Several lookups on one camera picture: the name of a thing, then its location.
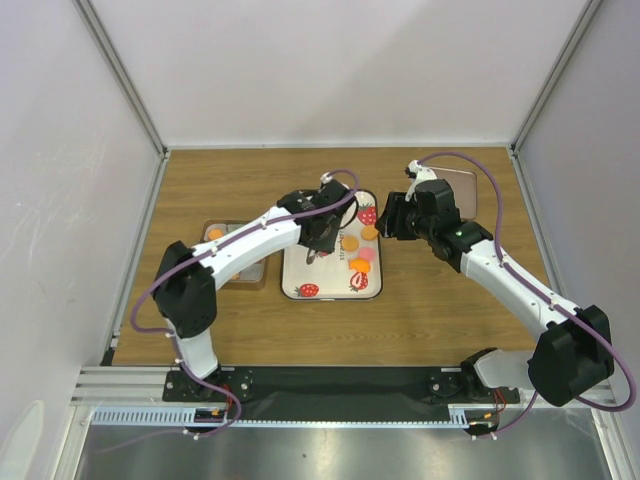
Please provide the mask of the metal serving tongs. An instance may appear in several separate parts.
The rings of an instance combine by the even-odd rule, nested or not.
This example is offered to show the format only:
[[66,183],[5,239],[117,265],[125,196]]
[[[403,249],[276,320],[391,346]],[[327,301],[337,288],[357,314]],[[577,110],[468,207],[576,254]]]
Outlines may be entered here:
[[314,250],[309,248],[306,253],[305,263],[307,265],[313,265],[315,261],[327,258],[331,255],[331,252],[326,252],[323,250]]

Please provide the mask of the gold tin lid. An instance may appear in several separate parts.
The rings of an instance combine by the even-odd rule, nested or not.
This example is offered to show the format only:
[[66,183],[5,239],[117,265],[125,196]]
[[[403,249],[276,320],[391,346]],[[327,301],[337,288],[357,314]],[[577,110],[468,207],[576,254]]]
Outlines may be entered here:
[[474,220],[477,216],[477,176],[472,171],[432,166],[438,179],[451,186],[455,203],[463,220]]

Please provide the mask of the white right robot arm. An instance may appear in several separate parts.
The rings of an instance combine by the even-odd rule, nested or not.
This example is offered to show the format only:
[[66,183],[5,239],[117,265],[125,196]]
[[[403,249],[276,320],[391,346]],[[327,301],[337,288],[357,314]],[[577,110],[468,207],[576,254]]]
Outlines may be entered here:
[[513,261],[488,230],[463,220],[447,181],[390,192],[375,227],[384,238],[426,241],[436,258],[491,293],[534,338],[532,352],[488,348],[469,357],[471,370],[460,377],[467,399],[482,402],[497,387],[515,387],[564,406],[613,374],[613,356],[602,344],[610,337],[606,314],[554,293]]

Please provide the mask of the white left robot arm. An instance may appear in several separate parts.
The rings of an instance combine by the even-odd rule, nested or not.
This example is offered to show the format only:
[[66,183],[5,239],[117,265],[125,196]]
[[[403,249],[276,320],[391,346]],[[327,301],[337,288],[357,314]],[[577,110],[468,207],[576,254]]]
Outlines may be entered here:
[[220,388],[210,333],[217,292],[242,270],[291,246],[333,252],[356,193],[329,178],[316,190],[286,194],[261,216],[217,240],[192,247],[178,241],[167,247],[152,297],[188,371],[185,388],[196,399],[209,400]]

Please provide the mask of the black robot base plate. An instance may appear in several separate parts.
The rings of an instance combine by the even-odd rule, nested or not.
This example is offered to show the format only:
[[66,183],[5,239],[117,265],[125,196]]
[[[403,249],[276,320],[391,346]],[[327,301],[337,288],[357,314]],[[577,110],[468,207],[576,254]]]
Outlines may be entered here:
[[306,411],[324,405],[416,411],[421,405],[495,408],[519,400],[508,388],[481,386],[459,367],[226,366],[207,380],[234,394],[242,407],[263,409],[275,404]]

